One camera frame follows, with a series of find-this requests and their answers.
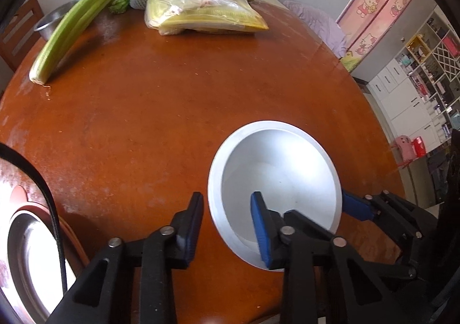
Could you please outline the pink cloth on chair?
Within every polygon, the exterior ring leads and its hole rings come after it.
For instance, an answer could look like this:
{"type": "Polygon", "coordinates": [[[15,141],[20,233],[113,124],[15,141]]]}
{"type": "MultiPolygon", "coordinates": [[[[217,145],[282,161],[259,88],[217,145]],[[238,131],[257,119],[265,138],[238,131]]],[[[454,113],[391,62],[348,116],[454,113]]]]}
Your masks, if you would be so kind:
{"type": "Polygon", "coordinates": [[[286,0],[283,5],[306,24],[341,59],[347,52],[343,30],[327,13],[300,2],[286,0]]]}

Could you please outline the white storage cabinet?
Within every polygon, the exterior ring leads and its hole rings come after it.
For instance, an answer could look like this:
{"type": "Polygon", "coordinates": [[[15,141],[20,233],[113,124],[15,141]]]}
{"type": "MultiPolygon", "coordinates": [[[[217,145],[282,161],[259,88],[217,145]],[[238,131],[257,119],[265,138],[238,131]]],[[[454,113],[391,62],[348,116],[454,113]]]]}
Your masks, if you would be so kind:
{"type": "Polygon", "coordinates": [[[459,36],[435,7],[369,83],[391,133],[421,138],[426,151],[459,129],[459,36]]]}

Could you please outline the pink cartoon folding screen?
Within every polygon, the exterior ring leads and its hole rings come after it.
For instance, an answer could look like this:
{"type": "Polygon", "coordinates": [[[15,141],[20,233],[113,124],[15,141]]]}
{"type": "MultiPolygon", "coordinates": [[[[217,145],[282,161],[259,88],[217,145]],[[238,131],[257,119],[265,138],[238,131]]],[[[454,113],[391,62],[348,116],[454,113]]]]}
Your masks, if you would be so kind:
{"type": "Polygon", "coordinates": [[[379,43],[412,0],[350,0],[337,23],[345,34],[341,62],[349,72],[379,43]]]}

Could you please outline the brown wooden chair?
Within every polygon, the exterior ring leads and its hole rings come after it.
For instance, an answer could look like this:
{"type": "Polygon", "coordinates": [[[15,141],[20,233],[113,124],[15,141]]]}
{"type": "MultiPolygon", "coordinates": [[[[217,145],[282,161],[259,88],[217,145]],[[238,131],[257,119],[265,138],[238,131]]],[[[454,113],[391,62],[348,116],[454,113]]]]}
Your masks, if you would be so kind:
{"type": "Polygon", "coordinates": [[[41,37],[34,31],[34,27],[43,16],[38,0],[28,0],[16,12],[1,34],[1,58],[13,72],[41,37]]]}

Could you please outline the small steel bowl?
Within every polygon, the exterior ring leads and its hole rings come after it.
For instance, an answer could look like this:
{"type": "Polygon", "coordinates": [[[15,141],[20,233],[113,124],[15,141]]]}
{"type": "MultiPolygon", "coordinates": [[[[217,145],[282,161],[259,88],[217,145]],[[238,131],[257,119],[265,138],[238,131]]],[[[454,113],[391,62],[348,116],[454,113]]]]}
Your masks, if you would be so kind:
{"type": "Polygon", "coordinates": [[[42,19],[34,25],[34,33],[38,33],[45,41],[49,40],[64,16],[69,13],[78,2],[80,2],[80,0],[70,0],[43,16],[42,19]]]}

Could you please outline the shallow steel pan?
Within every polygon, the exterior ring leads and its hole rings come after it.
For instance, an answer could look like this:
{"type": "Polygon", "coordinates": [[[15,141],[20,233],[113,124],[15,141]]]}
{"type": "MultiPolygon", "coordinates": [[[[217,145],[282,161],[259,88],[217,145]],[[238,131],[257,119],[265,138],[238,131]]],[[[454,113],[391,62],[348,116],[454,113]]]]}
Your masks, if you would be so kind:
{"type": "Polygon", "coordinates": [[[35,323],[45,323],[63,298],[58,248],[39,216],[17,211],[11,218],[7,258],[14,287],[35,323]]]}

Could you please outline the yellow noodle bag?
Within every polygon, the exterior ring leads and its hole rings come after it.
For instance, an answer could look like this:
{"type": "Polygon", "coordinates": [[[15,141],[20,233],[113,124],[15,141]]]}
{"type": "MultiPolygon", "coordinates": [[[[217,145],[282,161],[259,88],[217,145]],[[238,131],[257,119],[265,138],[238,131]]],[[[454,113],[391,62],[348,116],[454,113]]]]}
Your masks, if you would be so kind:
{"type": "Polygon", "coordinates": [[[264,32],[266,21],[248,0],[147,0],[144,21],[161,35],[197,32],[264,32]]]}

